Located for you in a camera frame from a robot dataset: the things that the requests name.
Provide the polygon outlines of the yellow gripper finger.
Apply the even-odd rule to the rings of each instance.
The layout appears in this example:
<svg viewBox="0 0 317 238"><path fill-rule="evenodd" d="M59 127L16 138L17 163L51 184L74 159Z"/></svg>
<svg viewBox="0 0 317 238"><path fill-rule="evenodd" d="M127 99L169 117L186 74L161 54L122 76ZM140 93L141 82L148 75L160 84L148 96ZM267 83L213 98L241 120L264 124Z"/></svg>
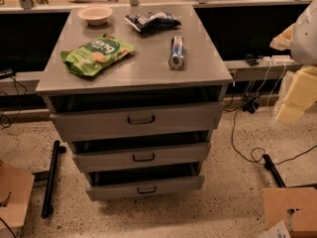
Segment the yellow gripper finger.
<svg viewBox="0 0 317 238"><path fill-rule="evenodd" d="M317 101L317 67L304 65L297 72L288 71L282 79L274 118L282 124L297 122Z"/></svg>

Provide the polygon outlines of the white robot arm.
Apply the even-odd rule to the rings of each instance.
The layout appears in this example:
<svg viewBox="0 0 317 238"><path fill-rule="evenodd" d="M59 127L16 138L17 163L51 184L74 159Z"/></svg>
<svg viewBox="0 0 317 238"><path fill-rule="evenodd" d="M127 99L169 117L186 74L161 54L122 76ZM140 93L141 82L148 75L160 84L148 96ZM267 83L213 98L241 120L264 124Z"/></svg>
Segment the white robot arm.
<svg viewBox="0 0 317 238"><path fill-rule="evenodd" d="M273 38L269 46L290 50L302 64L281 99L275 119L283 124L297 122L317 101L317 0L313 0L296 22Z"/></svg>

